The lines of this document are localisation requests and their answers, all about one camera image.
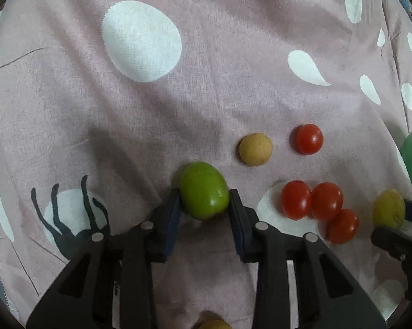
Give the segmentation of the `yellow-green oval fruit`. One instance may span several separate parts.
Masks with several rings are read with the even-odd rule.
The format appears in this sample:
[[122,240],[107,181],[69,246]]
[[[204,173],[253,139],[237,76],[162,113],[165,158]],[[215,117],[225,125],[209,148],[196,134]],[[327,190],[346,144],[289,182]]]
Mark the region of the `yellow-green oval fruit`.
[[403,196],[395,189],[388,189],[382,192],[374,203],[372,223],[374,226],[400,229],[405,215],[406,206]]

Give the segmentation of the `green oval fruit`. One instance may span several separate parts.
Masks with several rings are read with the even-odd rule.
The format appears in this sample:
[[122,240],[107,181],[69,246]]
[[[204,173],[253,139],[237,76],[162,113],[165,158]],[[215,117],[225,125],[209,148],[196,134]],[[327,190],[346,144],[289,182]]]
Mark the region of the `green oval fruit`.
[[223,213],[230,201],[225,178],[205,162],[187,166],[179,180],[179,191],[186,213],[199,221],[207,221]]

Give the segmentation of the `small yellow kumquat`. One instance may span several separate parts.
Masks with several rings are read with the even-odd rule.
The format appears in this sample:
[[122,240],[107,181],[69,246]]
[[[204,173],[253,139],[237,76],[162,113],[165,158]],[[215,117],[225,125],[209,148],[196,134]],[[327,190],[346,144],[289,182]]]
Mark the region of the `small yellow kumquat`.
[[232,326],[222,319],[211,319],[201,323],[198,329],[232,329]]

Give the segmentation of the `lower cherry tomato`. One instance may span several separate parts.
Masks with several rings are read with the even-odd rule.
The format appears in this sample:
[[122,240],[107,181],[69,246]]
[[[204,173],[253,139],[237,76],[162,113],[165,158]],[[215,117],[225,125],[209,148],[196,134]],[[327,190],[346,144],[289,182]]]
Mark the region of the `lower cherry tomato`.
[[357,234],[359,220],[351,209],[342,209],[326,227],[327,239],[332,244],[345,244]]

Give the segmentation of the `cherry tomato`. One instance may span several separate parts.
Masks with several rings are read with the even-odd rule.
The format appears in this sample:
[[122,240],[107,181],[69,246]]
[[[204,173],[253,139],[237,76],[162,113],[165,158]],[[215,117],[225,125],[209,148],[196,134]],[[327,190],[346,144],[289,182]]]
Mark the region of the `cherry tomato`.
[[345,244],[357,234],[359,220],[351,209],[342,209],[326,227],[327,239],[332,244]]
[[280,205],[284,215],[298,221],[308,215],[311,203],[311,189],[302,180],[288,182],[282,189]]
[[297,150],[303,155],[318,153],[323,146],[323,141],[323,133],[315,124],[302,125],[295,138]]
[[335,183],[318,184],[311,193],[311,214],[319,221],[331,221],[341,210],[344,196]]

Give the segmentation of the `left cherry tomato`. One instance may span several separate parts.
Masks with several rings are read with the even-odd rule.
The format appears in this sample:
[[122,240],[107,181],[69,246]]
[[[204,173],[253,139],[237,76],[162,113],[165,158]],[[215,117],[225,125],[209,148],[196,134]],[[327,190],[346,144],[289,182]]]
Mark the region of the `left cherry tomato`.
[[298,221],[308,215],[311,203],[311,189],[302,180],[288,182],[282,189],[280,205],[284,215]]

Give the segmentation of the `middle cherry tomato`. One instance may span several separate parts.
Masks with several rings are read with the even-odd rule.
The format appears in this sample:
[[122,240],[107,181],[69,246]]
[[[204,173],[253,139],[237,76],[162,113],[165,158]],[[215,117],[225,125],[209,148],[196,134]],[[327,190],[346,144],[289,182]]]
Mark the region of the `middle cherry tomato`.
[[331,221],[341,210],[344,196],[335,183],[318,184],[311,193],[311,214],[319,221]]

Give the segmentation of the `small tan round fruit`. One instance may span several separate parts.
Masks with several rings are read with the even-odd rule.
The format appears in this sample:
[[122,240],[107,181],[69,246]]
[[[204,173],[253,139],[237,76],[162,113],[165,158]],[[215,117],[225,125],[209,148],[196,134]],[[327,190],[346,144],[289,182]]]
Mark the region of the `small tan round fruit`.
[[239,156],[247,166],[262,166],[273,152],[271,139],[263,133],[249,134],[239,143]]

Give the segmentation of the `top cherry tomato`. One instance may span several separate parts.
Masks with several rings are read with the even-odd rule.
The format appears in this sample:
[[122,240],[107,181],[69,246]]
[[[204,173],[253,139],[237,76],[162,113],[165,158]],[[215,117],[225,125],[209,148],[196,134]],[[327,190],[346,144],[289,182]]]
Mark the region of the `top cherry tomato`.
[[323,133],[315,124],[302,125],[295,138],[297,150],[303,155],[318,153],[323,146],[323,141]]

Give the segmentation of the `pink polka dot cloth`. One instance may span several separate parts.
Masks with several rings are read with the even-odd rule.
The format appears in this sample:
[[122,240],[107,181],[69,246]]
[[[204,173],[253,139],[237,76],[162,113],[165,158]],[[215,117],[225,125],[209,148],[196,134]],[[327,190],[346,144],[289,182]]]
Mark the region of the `pink polka dot cloth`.
[[[298,152],[305,124],[324,137]],[[274,196],[339,185],[357,236],[333,251],[387,313],[407,280],[370,242],[372,204],[412,197],[412,23],[398,0],[6,0],[0,5],[0,288],[25,324],[78,236],[145,221],[207,162],[293,235]],[[262,166],[243,137],[273,143]]]

